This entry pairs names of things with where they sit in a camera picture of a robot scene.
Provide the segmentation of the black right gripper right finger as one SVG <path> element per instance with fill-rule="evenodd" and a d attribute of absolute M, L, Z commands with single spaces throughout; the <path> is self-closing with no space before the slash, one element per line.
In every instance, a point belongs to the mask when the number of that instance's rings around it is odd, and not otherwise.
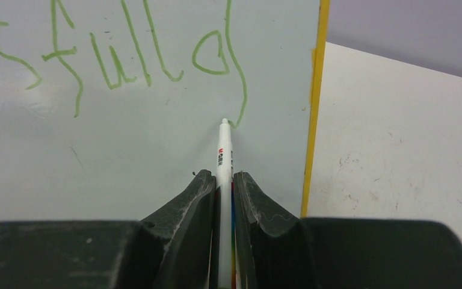
<path fill-rule="evenodd" d="M 299 218 L 234 175 L 239 288 L 462 288 L 462 243 L 427 220 Z"/>

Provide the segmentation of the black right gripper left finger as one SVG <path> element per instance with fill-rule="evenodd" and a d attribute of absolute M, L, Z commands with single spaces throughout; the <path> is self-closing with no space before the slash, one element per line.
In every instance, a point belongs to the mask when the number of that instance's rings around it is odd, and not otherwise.
<path fill-rule="evenodd" d="M 215 177 L 140 221 L 0 222 L 0 288 L 206 288 Z"/>

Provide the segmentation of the white marker pen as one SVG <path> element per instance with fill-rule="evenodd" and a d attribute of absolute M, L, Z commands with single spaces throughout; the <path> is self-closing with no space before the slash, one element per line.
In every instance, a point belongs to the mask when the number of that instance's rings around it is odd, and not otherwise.
<path fill-rule="evenodd" d="M 219 126 L 217 170 L 216 180 L 220 209 L 220 240 L 218 260 L 218 288 L 233 288 L 235 274 L 233 272 L 232 255 L 232 177 L 233 158 L 231 126 L 226 118 L 223 118 Z"/>

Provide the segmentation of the yellow framed whiteboard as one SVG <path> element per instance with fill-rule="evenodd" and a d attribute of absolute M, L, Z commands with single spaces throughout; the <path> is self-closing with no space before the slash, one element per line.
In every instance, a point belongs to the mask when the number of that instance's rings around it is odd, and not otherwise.
<path fill-rule="evenodd" d="M 303 206 L 321 1 L 0 1 L 0 220 L 141 219 L 217 166 Z"/>

